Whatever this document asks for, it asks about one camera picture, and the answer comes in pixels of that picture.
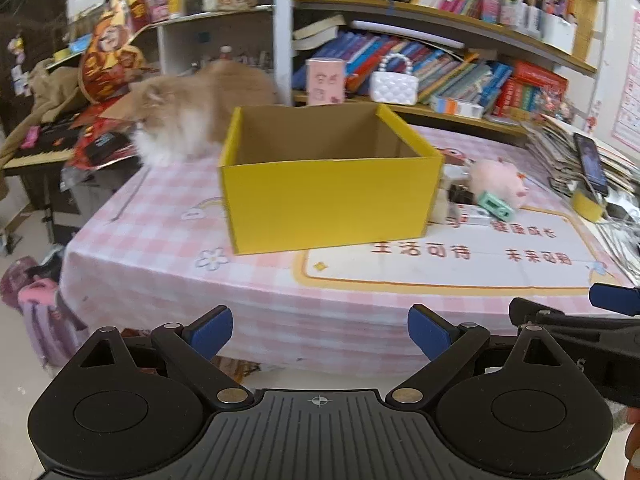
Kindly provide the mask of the person's right hand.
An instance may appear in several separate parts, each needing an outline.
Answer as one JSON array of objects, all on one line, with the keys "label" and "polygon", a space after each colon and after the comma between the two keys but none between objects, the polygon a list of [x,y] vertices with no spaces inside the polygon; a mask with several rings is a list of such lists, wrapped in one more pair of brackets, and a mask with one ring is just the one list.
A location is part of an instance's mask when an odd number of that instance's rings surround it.
[{"label": "person's right hand", "polygon": [[640,480],[640,410],[638,408],[628,408],[627,422],[631,430],[625,444],[625,456],[628,460],[625,479]]}]

